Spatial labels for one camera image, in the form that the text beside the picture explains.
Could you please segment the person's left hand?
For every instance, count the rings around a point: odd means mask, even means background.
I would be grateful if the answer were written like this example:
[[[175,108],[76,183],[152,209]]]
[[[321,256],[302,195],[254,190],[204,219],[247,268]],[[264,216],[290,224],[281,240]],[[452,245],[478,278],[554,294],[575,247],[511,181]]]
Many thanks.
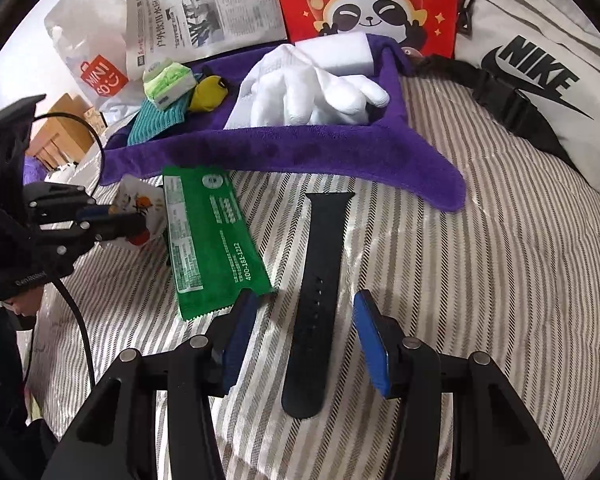
[[[26,290],[18,296],[0,300],[0,308],[6,308],[15,315],[35,316],[41,309],[44,288]]]

